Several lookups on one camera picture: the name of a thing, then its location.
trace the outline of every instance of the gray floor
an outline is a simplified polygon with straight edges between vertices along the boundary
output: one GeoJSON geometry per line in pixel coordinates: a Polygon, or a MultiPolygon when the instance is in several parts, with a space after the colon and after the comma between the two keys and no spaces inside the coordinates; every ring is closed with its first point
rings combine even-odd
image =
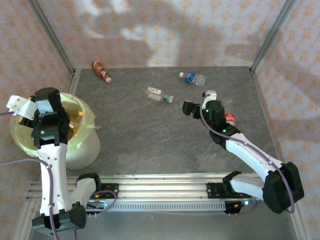
{"type": "Polygon", "coordinates": [[[251,172],[236,156],[215,145],[200,120],[185,116],[184,100],[201,103],[215,90],[236,126],[255,145],[275,157],[266,120],[248,67],[148,67],[109,70],[107,84],[83,69],[76,95],[96,114],[101,150],[97,159],[69,176],[251,172]],[[180,72],[207,76],[204,87],[186,84],[180,72]],[[173,103],[145,97],[148,86],[174,96],[173,103]]]}
{"type": "MultiPolygon", "coordinates": [[[[272,213],[264,204],[243,216],[177,215],[154,212],[107,212],[89,219],[78,240],[295,240],[286,213],[272,213]]],[[[73,231],[59,235],[74,239],[73,231]]],[[[30,240],[53,237],[34,233],[30,240]]]]}
{"type": "MultiPolygon", "coordinates": [[[[276,157],[258,94],[247,67],[152,67],[110,69],[106,84],[91,69],[82,71],[76,95],[96,114],[101,141],[98,158],[69,176],[98,172],[170,174],[232,172],[251,169],[215,145],[200,120],[182,113],[182,103],[200,103],[204,90],[215,90],[218,100],[236,116],[236,126],[255,145],[276,157]],[[179,72],[207,76],[204,87],[188,85],[179,72]],[[172,104],[144,96],[147,86],[174,96],[172,104]]],[[[73,232],[60,234],[72,240],[73,232]]],[[[53,239],[35,233],[30,239],[53,239]]],[[[263,203],[250,214],[176,215],[150,212],[107,212],[89,219],[78,240],[294,240],[289,215],[271,212],[263,203]]]]}

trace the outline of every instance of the trash bin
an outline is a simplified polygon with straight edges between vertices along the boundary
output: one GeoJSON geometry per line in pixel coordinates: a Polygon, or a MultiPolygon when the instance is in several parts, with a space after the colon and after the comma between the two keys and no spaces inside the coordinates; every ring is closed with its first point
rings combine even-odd
{"type": "MultiPolygon", "coordinates": [[[[83,115],[76,134],[68,141],[66,168],[78,170],[90,165],[100,152],[100,140],[95,130],[96,116],[90,107],[76,96],[61,93],[61,103],[70,116],[77,116],[79,110],[83,115]]],[[[37,149],[31,138],[32,128],[19,124],[19,116],[12,116],[9,127],[15,144],[27,155],[38,157],[37,149]]]]}

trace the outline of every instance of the floral wall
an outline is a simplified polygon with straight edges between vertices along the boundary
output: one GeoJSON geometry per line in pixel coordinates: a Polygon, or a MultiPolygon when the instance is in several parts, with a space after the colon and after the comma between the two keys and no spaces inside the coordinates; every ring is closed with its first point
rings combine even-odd
{"type": "MultiPolygon", "coordinates": [[[[67,91],[70,74],[26,0],[0,1],[0,112],[11,95],[28,98],[44,87],[67,91]]],[[[27,158],[11,137],[10,116],[0,116],[0,162],[27,158]]],[[[38,164],[0,166],[0,236],[11,240],[38,164]]]]}
{"type": "Polygon", "coordinates": [[[39,0],[75,68],[250,66],[284,2],[39,0]]]}
{"type": "Polygon", "coordinates": [[[300,0],[257,71],[281,158],[297,165],[313,239],[320,239],[320,4],[300,0]]]}

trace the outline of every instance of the red can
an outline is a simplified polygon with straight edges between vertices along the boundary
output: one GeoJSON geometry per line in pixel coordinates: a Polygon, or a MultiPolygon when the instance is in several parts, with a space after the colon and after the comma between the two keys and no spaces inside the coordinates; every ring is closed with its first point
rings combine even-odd
{"type": "Polygon", "coordinates": [[[226,113],[225,115],[225,120],[228,124],[234,126],[236,124],[236,120],[235,120],[235,115],[232,113],[226,113]]]}

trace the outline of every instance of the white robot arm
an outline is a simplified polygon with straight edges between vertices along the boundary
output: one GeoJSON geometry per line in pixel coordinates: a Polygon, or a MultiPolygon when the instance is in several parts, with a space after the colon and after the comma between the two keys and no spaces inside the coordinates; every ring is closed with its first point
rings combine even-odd
{"type": "MultiPolygon", "coordinates": [[[[225,109],[216,100],[215,91],[204,92],[203,103],[185,101],[182,111],[193,118],[201,119],[210,130],[212,140],[249,165],[260,178],[248,177],[239,171],[223,179],[225,196],[243,193],[264,200],[275,213],[280,214],[304,197],[298,168],[292,163],[283,163],[252,144],[236,127],[226,123],[225,109]]],[[[215,197],[213,192],[208,196],[215,197]]]]}
{"type": "Polygon", "coordinates": [[[101,190],[101,181],[96,173],[81,175],[76,188],[69,195],[67,188],[66,155],[70,117],[61,104],[60,93],[53,87],[38,90],[29,99],[12,95],[7,107],[13,115],[20,115],[19,123],[33,128],[31,137],[39,159],[51,169],[53,182],[44,165],[41,165],[42,201],[40,217],[32,220],[32,228],[52,235],[50,209],[57,232],[82,229],[86,225],[85,206],[91,195],[101,190]],[[52,205],[50,185],[53,186],[52,205]]]}

